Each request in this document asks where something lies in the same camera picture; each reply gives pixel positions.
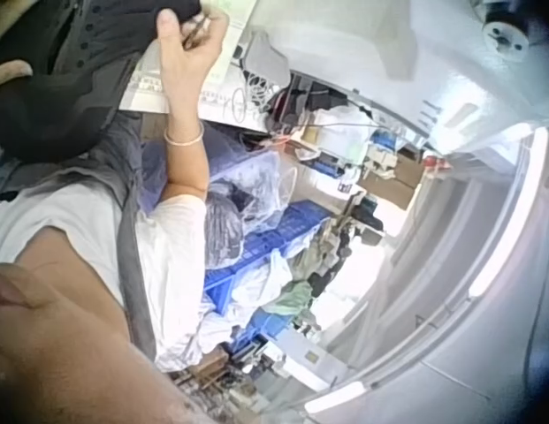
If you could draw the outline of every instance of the fingers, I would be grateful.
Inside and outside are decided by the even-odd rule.
[[[176,13],[171,9],[164,9],[158,13],[156,20],[158,41],[160,42],[160,57],[162,65],[169,57],[178,55],[183,50],[182,34],[179,30],[179,22]]]
[[[219,9],[204,8],[210,22],[208,35],[201,47],[221,50],[225,34],[229,28],[229,17]]]
[[[15,78],[30,77],[33,69],[30,64],[22,60],[13,60],[6,64],[0,64],[0,85]]]

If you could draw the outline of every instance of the clothing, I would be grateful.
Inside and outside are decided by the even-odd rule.
[[[0,149],[0,200],[49,181],[51,192],[90,178],[111,191],[122,211],[117,234],[120,288],[131,342],[150,360],[156,341],[136,242],[141,186],[141,114],[119,112],[86,155],[62,163],[24,164]]]
[[[117,261],[122,212],[109,190],[95,181],[55,192],[47,185],[26,189],[0,203],[0,262],[15,262],[41,228],[66,233],[73,249],[123,306]],[[205,204],[184,195],[139,212],[135,229],[150,318],[156,336],[156,363],[186,334],[195,332],[204,279]]]

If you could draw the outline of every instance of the cardboard box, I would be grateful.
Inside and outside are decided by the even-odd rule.
[[[417,188],[422,181],[424,171],[423,163],[418,163],[404,155],[398,155],[398,163],[394,174],[396,174],[396,179],[406,186]]]
[[[406,210],[414,198],[416,188],[422,181],[424,170],[423,163],[418,163],[404,155],[398,155],[398,164],[394,170],[395,178],[382,179],[376,174],[370,173],[368,177],[359,182],[359,186],[368,193]]]
[[[396,178],[382,179],[376,174],[370,173],[359,186],[364,188],[367,193],[390,201],[398,208],[406,210],[414,197],[416,189],[399,181]]]

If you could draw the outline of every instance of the white t-shirt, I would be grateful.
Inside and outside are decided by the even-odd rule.
[[[139,212],[136,237],[158,358],[184,343],[199,322],[205,273],[205,203],[181,195]],[[54,193],[26,189],[0,203],[0,262],[15,262],[27,242],[46,226],[64,231],[123,306],[117,263],[121,210],[103,185],[69,185]]]

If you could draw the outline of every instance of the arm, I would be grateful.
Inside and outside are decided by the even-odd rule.
[[[205,200],[210,183],[210,168],[201,140],[197,104],[211,67],[221,52],[228,27],[227,17],[209,11],[210,26],[206,36],[195,48],[185,51],[184,39],[176,15],[170,10],[158,16],[161,78],[170,105],[166,135],[168,182],[162,201],[190,194]]]

